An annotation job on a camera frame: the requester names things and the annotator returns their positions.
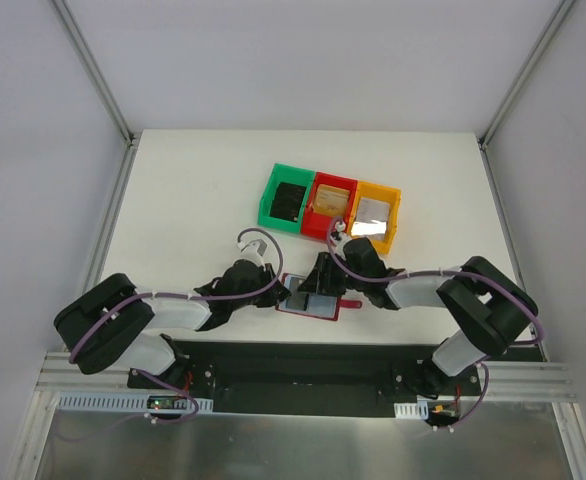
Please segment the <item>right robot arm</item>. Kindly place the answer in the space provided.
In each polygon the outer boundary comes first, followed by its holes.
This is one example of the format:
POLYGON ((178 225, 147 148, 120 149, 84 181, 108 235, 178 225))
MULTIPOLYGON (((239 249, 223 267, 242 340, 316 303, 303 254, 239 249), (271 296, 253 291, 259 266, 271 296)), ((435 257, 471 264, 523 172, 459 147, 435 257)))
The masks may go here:
POLYGON ((329 297, 353 290, 389 311, 447 310, 458 331, 402 374, 405 388, 427 398, 446 394, 466 368, 502 355, 524 330, 539 325, 534 300, 486 258, 473 256, 453 269, 410 273, 386 266, 367 238, 319 253, 298 290, 329 297))

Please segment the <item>red leather card holder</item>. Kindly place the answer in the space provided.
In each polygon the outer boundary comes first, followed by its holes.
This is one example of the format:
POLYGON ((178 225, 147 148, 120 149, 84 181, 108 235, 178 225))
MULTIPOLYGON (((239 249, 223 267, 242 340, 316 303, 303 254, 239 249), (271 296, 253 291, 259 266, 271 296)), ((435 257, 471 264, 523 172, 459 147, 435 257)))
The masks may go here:
MULTIPOLYGON (((282 283, 287 288, 289 285, 288 277, 290 276, 302 277, 300 275, 284 273, 282 276, 282 283)), ((339 314, 342 310, 359 310, 362 307, 363 303, 359 300, 309 294, 309 303, 306 312, 287 310, 285 308, 285 303, 276 306, 276 310, 284 313, 336 322, 339 319, 339 314)))

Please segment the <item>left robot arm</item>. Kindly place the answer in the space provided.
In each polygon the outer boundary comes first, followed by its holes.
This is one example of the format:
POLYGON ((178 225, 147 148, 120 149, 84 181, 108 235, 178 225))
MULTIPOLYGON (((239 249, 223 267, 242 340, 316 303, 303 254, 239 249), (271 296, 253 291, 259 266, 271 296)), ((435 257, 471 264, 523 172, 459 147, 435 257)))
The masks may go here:
POLYGON ((127 275, 116 273, 62 309, 53 325, 69 361, 85 375, 116 365, 137 372, 131 388, 187 390, 191 366, 171 329, 210 331, 240 309, 274 308, 290 296, 270 263, 247 259, 186 294, 139 293, 127 275))

